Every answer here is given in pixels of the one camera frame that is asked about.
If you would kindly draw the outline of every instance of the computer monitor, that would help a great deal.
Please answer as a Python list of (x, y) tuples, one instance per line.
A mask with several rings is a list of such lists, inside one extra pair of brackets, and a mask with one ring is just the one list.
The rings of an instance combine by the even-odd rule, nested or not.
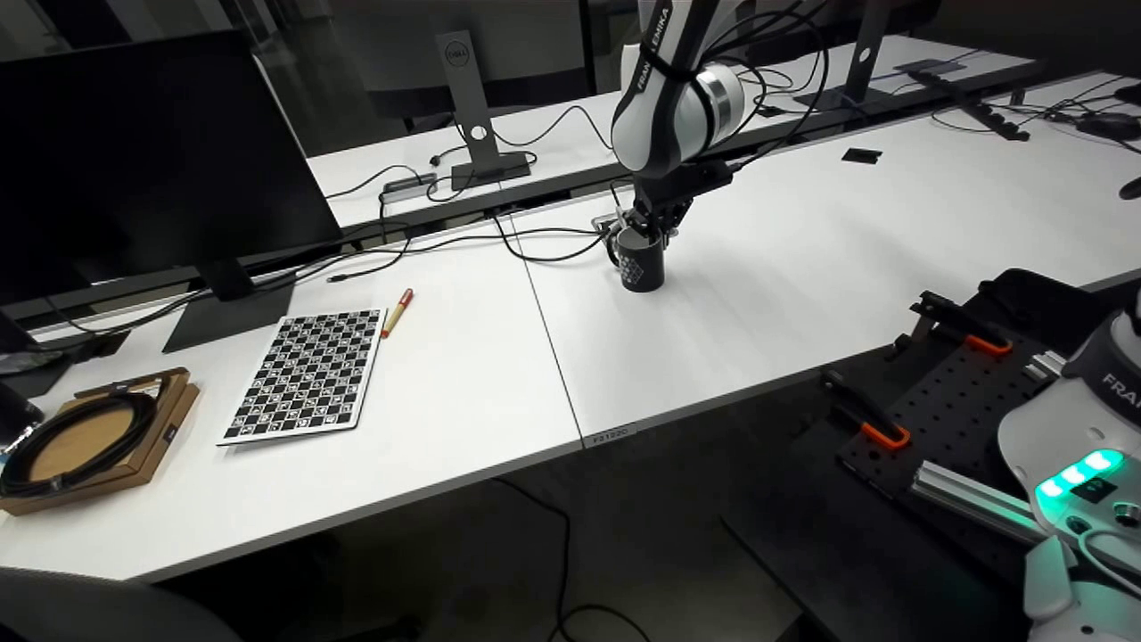
[(240, 256), (340, 247), (240, 34), (0, 63), (0, 141), (5, 204), (84, 279), (201, 273), (215, 296), (168, 350), (289, 312), (289, 288), (252, 288)]
[(594, 94), (584, 0), (331, 0), (331, 29), (380, 116), (448, 112), (471, 150), (454, 189), (528, 174), (493, 112)]

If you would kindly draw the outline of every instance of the green light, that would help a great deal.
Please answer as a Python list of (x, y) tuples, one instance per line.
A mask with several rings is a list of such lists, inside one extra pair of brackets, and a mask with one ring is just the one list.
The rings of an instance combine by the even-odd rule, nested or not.
[(1085, 474), (1080, 474), (1078, 469), (1066, 469), (1064, 477), (1066, 477), (1069, 484), (1080, 484), (1080, 482), (1085, 482)]
[(1098, 458), (1104, 458), (1110, 469), (1127, 463), (1127, 458), (1119, 451), (1098, 451)]
[(1094, 469), (1094, 472), (1110, 472), (1110, 469), (1114, 469), (1110, 458), (1104, 458), (1104, 451), (1085, 458), (1085, 463)]
[(1045, 482), (1038, 484), (1048, 501), (1060, 501), (1064, 496), (1064, 484), (1060, 482)]

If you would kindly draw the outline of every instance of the wooden tray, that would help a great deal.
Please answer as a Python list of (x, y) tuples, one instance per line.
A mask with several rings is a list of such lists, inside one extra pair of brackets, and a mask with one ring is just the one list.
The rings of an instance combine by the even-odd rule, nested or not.
[[(99, 400), (109, 390), (133, 390), (133, 392), (147, 392), (147, 396), (157, 400), (157, 412), (155, 412), (155, 421), (149, 421), (143, 443), (125, 461), (117, 461), (109, 472), (102, 472), (102, 474), (96, 474), (96, 477), (90, 477), (81, 484), (73, 484), (64, 493), (52, 493), (52, 496), (0, 496), (0, 512), (6, 512), (6, 513), (37, 513), (37, 512), (48, 512), (48, 506), (64, 506), (64, 502), (107, 496), (107, 493), (117, 493), (117, 489), (147, 484), (155, 477), (155, 472), (161, 469), (168, 445), (176, 443), (176, 434), (181, 428), (181, 417), (189, 414), (189, 406), (193, 406), (201, 390), (189, 382), (189, 371), (180, 367), (180, 371), (157, 371), (157, 376), (143, 376), (143, 378), (84, 390), (68, 406)], [(62, 433), (37, 458), (31, 482), (75, 472), (92, 452), (99, 452), (107, 443), (120, 439), (125, 428), (128, 428), (128, 412), (109, 412), (109, 414), (90, 417), (90, 421)]]

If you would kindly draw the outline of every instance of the small black object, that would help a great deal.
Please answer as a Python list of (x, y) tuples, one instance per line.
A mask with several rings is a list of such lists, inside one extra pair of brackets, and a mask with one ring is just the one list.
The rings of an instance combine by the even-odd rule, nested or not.
[(668, 238), (647, 238), (624, 227), (607, 238), (611, 260), (618, 266), (621, 285), (632, 294), (653, 294), (668, 283)]
[(1091, 112), (1091, 116), (1080, 116), (1072, 130), (1101, 141), (1141, 141), (1141, 120), (1130, 116)]
[(881, 159), (883, 159), (881, 150), (863, 150), (863, 145), (845, 150), (850, 163), (878, 163)]
[(1141, 106), (1141, 87), (1123, 87), (1114, 97), (1123, 100), (1123, 105), (1138, 105)]
[(966, 97), (960, 87), (953, 87), (953, 82), (946, 82), (946, 79), (939, 79), (939, 75), (931, 75), (931, 72), (922, 72), (922, 69), (909, 69), (907, 75), (909, 75), (913, 82), (921, 82), (922, 90), (934, 90), (934, 94), (956, 100), (960, 112), (966, 112), (975, 120), (989, 124), (995, 137), (1016, 141), (1016, 144), (1028, 144), (1028, 141), (1031, 141), (1020, 124), (1014, 124), (1014, 120), (1004, 120), (1002, 116), (995, 116), (984, 100)]
[(1123, 199), (1138, 199), (1141, 195), (1141, 174), (1134, 183), (1119, 187), (1119, 195)]
[(922, 60), (899, 63), (895, 72), (953, 75), (953, 72), (964, 72), (964, 63), (960, 60), (922, 57)]
[(1116, 493), (1116, 484), (1110, 484), (1104, 477), (1091, 477), (1085, 484), (1072, 484), (1072, 496), (1080, 496), (1088, 502), (1101, 502), (1110, 493)]

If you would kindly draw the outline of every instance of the white table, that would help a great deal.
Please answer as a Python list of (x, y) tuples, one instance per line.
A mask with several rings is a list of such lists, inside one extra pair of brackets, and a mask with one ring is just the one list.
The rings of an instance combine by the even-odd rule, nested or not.
[[(907, 40), (883, 50), (883, 69), (956, 54)], [(970, 72), (1014, 63), (966, 60)], [(613, 97), (590, 100), (603, 120), (607, 100)], [(503, 137), (525, 141), (552, 116), (559, 106), (506, 118)], [(313, 170), (331, 193), (391, 161), (426, 168), (454, 144), (454, 134), (428, 134), (317, 159)], [(842, 163), (839, 153), (857, 144), (883, 150), (881, 163)], [(534, 150), (542, 161), (521, 183), (611, 163), (584, 124), (558, 130)], [(909, 330), (907, 305), (926, 285), (964, 300), (977, 279), (1010, 266), (1069, 283), (1138, 268), (1130, 238), (1141, 217), (1116, 199), (1116, 187), (1134, 174), (1123, 150), (1069, 134), (1010, 145), (915, 118), (775, 153), (732, 189), (704, 195), (668, 254), (672, 283), (653, 296), (624, 294), (603, 254), (534, 268), (499, 242), (410, 256), (348, 285), (313, 279), (301, 285), (296, 315), (391, 305), (402, 285), (416, 288), (416, 305), (380, 350), (364, 428), (256, 451), (222, 451), (216, 434), (272, 331), (161, 358), (176, 319), (157, 321), (117, 358), (73, 367), (38, 405), (187, 364), (205, 396), (164, 469), (147, 489), (0, 518), (0, 569), (170, 577), (863, 354)], [(335, 199), (340, 220), (376, 220), (377, 189), (380, 183)], [(515, 225), (568, 225), (611, 212), (611, 193), (580, 195)]]
[[(956, 60), (964, 69), (946, 75), (953, 82), (1028, 63), (1022, 57), (977, 54), (966, 46), (889, 37), (881, 46), (881, 57), (878, 57), (878, 75), (870, 87), (881, 94), (892, 94), (892, 97), (915, 94), (915, 87), (895, 72), (907, 60)], [(827, 90), (845, 87), (850, 63), (851, 63), (851, 46), (834, 46)], [(804, 79), (808, 79), (812, 54), (788, 60), (788, 63), (775, 63), (775, 69), (793, 75), (795, 82), (804, 82)], [(548, 105), (548, 106), (493, 118), (493, 124), (503, 141), (528, 144), (537, 134), (544, 134), (571, 105), (579, 105), (580, 112), (592, 116), (603, 141), (611, 141), (611, 118), (613, 118), (618, 100), (621, 100), (621, 94), (598, 94), (598, 97), (584, 97), (584, 100), (568, 100), (568, 105)], [(776, 87), (770, 90), (768, 105), (804, 112)], [(795, 116), (754, 118), (745, 134), (768, 130), (768, 124), (785, 124), (785, 120), (795, 120)], [(325, 193), (340, 193), (340, 189), (348, 189), (348, 187), (364, 183), (369, 174), (391, 168), (391, 163), (408, 163), (426, 174), (430, 174), (430, 170), (447, 174), (454, 163), (467, 161), (467, 150), (448, 153), (440, 168), (430, 168), (428, 161), (454, 150), (454, 145), (464, 145), (460, 134), (435, 130), (435, 134), (416, 134), (416, 137), (402, 137), (402, 141), (388, 141), (388, 144), (371, 144), (371, 145), (353, 145), (353, 150), (310, 159), (310, 168), (313, 168)], [(464, 199), (477, 199), (490, 193), (534, 187), (534, 183), (548, 183), (548, 180), (559, 180), (571, 170), (592, 170), (592, 168), (613, 163), (613, 153), (594, 141), (594, 134), (590, 130), (590, 120), (580, 116), (568, 116), (559, 130), (552, 130), (548, 137), (542, 137), (537, 144), (531, 144), (525, 150), (531, 150), (537, 159), (531, 174), (515, 180), (515, 183), (499, 183), (499, 187), (464, 189), (455, 199), (448, 189), (443, 189), (440, 199), (464, 204)], [(371, 187), (364, 187), (360, 193), (331, 199), (331, 214), (340, 217), (340, 225), (348, 227), (348, 225), (377, 220), (377, 193), (384, 189), (384, 183), (410, 180), (408, 168), (391, 168), (380, 180), (376, 180)], [(398, 220), (402, 214), (416, 214), (426, 206), (435, 206), (435, 204), (426, 195), (395, 199), (395, 204), (384, 204), (384, 217)]]
[(416, 300), (380, 342), (358, 433), (216, 445), (272, 330), (161, 354), (180, 321), (164, 319), (117, 358), (73, 367), (38, 406), (161, 367), (189, 367), (205, 392), (149, 484), (5, 513), (0, 569), (157, 583), (580, 451), (528, 275), (499, 242), (342, 285), (310, 279), (291, 315), (380, 308), (408, 285)]
[[(1031, 134), (1033, 144), (1002, 144), (913, 118), (755, 161), (695, 199), (659, 294), (624, 294), (603, 254), (531, 268), (584, 439), (621, 439), (883, 345), (913, 326), (922, 288), (970, 300), (1004, 268), (1072, 285), (1141, 268), (1141, 204), (1116, 195), (1138, 159), (1069, 130)], [(850, 145), (883, 159), (845, 163)], [(517, 225), (611, 212), (594, 195)]]

